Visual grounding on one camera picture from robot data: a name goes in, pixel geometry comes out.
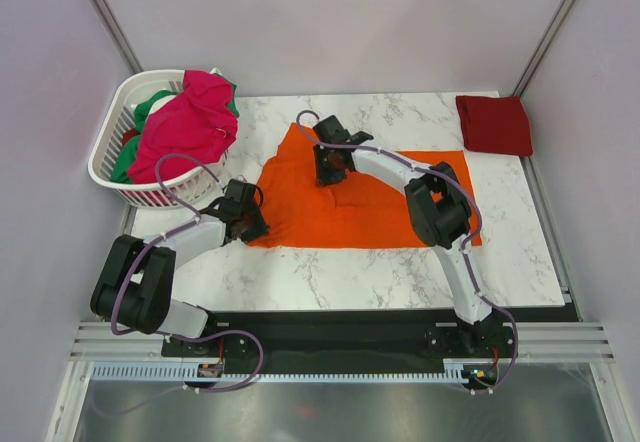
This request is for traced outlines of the orange t-shirt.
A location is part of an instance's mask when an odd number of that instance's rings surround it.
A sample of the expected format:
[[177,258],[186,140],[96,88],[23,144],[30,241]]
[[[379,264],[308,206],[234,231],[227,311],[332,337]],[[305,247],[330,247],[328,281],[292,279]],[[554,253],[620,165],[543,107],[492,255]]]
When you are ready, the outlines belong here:
[[250,243],[261,248],[403,249],[425,244],[414,232],[402,188],[349,173],[336,185],[316,181],[309,128],[289,126],[257,185],[268,233]]

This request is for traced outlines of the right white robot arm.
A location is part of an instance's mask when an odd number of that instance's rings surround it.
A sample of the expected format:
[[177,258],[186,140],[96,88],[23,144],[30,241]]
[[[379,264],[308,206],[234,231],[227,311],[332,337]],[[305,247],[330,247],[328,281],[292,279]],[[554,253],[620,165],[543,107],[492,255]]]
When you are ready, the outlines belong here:
[[457,179],[453,167],[419,163],[397,152],[375,147],[366,132],[350,134],[330,116],[313,127],[316,178],[335,185],[348,172],[372,177],[402,194],[411,227],[418,239],[432,248],[453,296],[459,324],[458,343],[467,354],[483,354],[494,343],[486,324],[494,307],[484,296],[485,286],[476,274],[471,256],[472,239],[479,234],[471,227],[478,212],[469,191]]

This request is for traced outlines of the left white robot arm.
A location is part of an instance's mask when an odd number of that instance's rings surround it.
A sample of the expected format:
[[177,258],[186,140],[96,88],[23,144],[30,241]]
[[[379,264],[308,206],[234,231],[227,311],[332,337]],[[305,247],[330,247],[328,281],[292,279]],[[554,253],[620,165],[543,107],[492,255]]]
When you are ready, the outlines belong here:
[[211,354],[220,333],[207,323],[206,309],[173,298],[175,272],[231,242],[248,244],[267,235],[264,201],[257,185],[232,179],[222,196],[186,223],[146,238],[119,236],[92,293],[91,311],[111,322],[118,335],[177,336],[196,354]]

